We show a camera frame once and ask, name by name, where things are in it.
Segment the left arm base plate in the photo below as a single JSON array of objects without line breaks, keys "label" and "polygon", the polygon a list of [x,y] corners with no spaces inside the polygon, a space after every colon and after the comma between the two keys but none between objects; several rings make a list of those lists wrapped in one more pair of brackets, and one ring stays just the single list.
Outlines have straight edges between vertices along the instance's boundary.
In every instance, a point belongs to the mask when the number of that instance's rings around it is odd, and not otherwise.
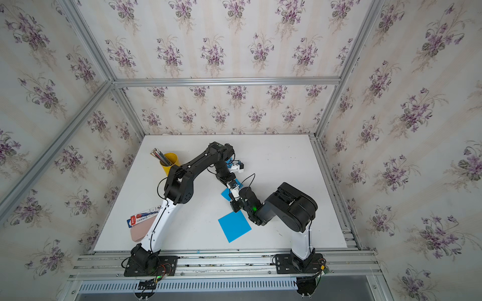
[{"label": "left arm base plate", "polygon": [[121,267],[125,277],[174,276],[177,263],[176,256],[154,256],[146,263],[136,263],[133,257],[129,257],[121,263]]}]

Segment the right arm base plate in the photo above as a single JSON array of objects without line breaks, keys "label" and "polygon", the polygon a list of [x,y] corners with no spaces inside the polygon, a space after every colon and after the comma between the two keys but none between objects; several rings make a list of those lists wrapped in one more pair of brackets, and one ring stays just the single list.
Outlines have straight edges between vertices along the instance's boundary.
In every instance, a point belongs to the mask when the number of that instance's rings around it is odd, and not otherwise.
[{"label": "right arm base plate", "polygon": [[316,274],[327,269],[326,259],[321,253],[313,251],[306,259],[300,259],[293,252],[273,256],[276,273],[286,274]]}]

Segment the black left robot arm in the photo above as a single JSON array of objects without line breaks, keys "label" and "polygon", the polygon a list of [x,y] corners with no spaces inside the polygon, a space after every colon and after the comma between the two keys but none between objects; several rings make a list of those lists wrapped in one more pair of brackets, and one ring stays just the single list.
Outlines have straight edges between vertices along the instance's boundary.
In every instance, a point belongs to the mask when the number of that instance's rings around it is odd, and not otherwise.
[{"label": "black left robot arm", "polygon": [[210,166],[215,168],[217,180],[228,189],[231,202],[235,202],[239,197],[240,184],[227,165],[227,161],[234,155],[235,151],[230,144],[212,142],[191,161],[173,166],[164,185],[164,203],[146,236],[131,250],[131,255],[135,257],[142,251],[150,256],[161,250],[164,229],[169,226],[169,220],[175,216],[177,209],[193,197],[195,179]]}]

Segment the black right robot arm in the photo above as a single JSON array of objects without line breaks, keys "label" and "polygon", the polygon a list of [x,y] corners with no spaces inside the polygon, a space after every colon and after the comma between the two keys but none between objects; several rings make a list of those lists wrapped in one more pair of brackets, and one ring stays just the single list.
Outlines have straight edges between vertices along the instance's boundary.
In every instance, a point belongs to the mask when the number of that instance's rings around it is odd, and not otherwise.
[{"label": "black right robot arm", "polygon": [[318,205],[312,197],[288,183],[282,183],[263,202],[249,186],[241,187],[233,181],[227,189],[234,212],[244,211],[257,226],[265,226],[273,218],[279,218],[294,233],[292,256],[303,262],[313,257],[315,249],[311,244],[310,226]]}]

